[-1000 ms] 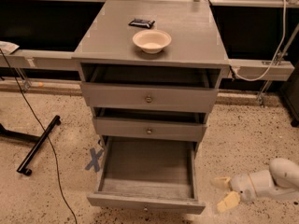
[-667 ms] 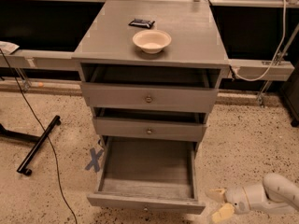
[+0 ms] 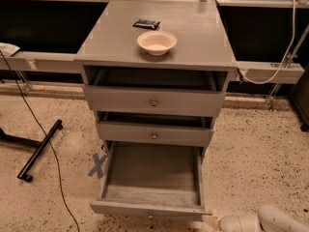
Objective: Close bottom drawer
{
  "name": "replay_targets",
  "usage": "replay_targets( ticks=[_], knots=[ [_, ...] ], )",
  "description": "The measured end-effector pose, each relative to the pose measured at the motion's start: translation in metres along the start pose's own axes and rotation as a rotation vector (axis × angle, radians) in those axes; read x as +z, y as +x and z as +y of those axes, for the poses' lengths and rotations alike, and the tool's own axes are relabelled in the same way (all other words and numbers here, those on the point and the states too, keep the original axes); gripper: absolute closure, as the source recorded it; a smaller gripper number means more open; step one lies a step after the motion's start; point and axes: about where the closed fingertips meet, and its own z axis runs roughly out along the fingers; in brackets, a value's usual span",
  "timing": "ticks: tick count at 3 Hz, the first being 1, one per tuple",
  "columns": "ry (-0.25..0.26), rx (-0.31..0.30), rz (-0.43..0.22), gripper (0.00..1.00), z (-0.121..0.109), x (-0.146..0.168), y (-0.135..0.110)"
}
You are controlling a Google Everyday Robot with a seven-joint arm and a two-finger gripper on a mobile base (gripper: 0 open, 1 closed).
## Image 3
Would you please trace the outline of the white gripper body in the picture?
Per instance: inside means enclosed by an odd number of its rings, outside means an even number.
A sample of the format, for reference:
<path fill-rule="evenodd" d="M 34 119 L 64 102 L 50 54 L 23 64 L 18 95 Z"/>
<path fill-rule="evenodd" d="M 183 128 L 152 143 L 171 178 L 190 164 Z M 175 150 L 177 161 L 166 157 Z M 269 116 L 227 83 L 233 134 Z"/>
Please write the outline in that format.
<path fill-rule="evenodd" d="M 262 232 L 260 222 L 256 215 L 230 215 L 219 221 L 222 232 Z"/>

